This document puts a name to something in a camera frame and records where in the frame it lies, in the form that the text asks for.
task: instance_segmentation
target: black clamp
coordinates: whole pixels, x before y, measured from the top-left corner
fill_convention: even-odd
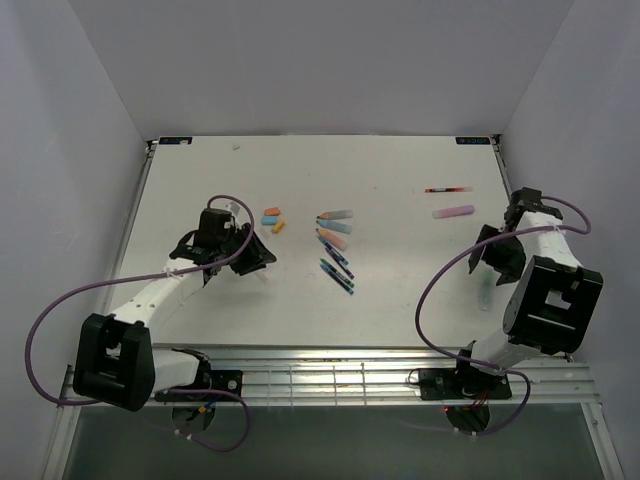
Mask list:
[[[111,355],[118,346],[120,355]],[[73,375],[76,393],[136,412],[155,380],[151,336],[142,322],[131,325],[97,313],[84,321]]]
[[[472,342],[460,350],[459,355],[471,357]],[[506,375],[482,372],[465,360],[457,360],[455,368],[420,368],[417,385],[422,400],[488,400],[511,398],[511,388]]]
[[[223,260],[236,252],[249,235],[251,227],[245,223],[236,226],[231,212],[217,208],[205,208],[200,214],[198,229],[187,233],[180,239],[169,258],[185,258],[196,265]],[[192,245],[188,242],[193,237]],[[276,256],[260,241],[254,233],[247,247],[235,259],[229,262],[231,270],[238,275],[246,275],[275,262]],[[221,267],[203,270],[204,283],[217,275]]]
[[[542,192],[540,190],[522,188],[511,194],[509,206],[504,214],[504,229],[500,231],[490,225],[484,225],[480,230],[476,244],[501,233],[515,231],[525,212],[544,213],[562,220],[560,210],[542,203]],[[496,272],[500,273],[496,285],[503,285],[520,280],[527,263],[527,256],[520,240],[516,237],[511,237],[490,243],[483,249],[473,252],[469,256],[469,273],[475,270],[480,260],[483,260],[487,265],[493,267]]]
[[[545,355],[573,353],[582,343],[604,280],[593,270],[567,270],[534,255],[504,312],[509,343]],[[555,304],[550,293],[556,295]]]

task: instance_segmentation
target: white wall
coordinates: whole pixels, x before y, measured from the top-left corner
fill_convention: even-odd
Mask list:
[[[159,134],[501,132],[573,0],[70,0]]]
[[[0,477],[31,480],[55,408],[27,381],[27,330],[51,300],[104,278],[145,145],[66,0],[1,1],[0,65]],[[50,392],[95,299],[63,304],[36,339]]]
[[[565,197],[593,220],[590,238],[571,238],[605,280],[582,355],[628,478],[640,476],[639,115],[640,4],[576,0],[504,134],[514,186]]]

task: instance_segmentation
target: blue chalk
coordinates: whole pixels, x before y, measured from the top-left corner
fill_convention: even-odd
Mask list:
[[[278,223],[278,217],[262,217],[263,225],[275,225],[276,223]]]

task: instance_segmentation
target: purple chalk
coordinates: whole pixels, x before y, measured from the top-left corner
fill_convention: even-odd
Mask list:
[[[436,210],[432,213],[433,218],[458,217],[460,215],[471,215],[476,209],[473,205],[464,205],[462,207],[445,208],[444,210]]]

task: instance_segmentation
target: metal frame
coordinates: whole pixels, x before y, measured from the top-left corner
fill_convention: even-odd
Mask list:
[[[511,194],[499,145],[491,138],[505,191]],[[122,232],[111,275],[117,276],[144,191],[157,141],[150,142],[134,198]],[[105,310],[112,297],[109,288],[101,302]],[[219,369],[241,369],[244,375],[243,398],[251,406],[377,406],[440,405],[424,402],[417,387],[408,383],[409,372],[416,367],[448,367],[453,360],[430,350],[417,349],[280,349],[213,348],[192,345],[207,353]],[[591,439],[607,479],[624,478],[609,437],[599,403],[599,395],[586,363],[568,363],[562,357],[529,360],[521,370],[534,382],[530,403],[579,403],[582,406]],[[74,398],[73,372],[68,370],[63,395]],[[510,377],[514,397],[492,404],[520,403],[524,384]],[[447,402],[448,404],[465,403]],[[147,406],[163,406],[150,401]],[[59,409],[58,421],[45,462],[43,478],[60,478],[70,452],[80,408]]]

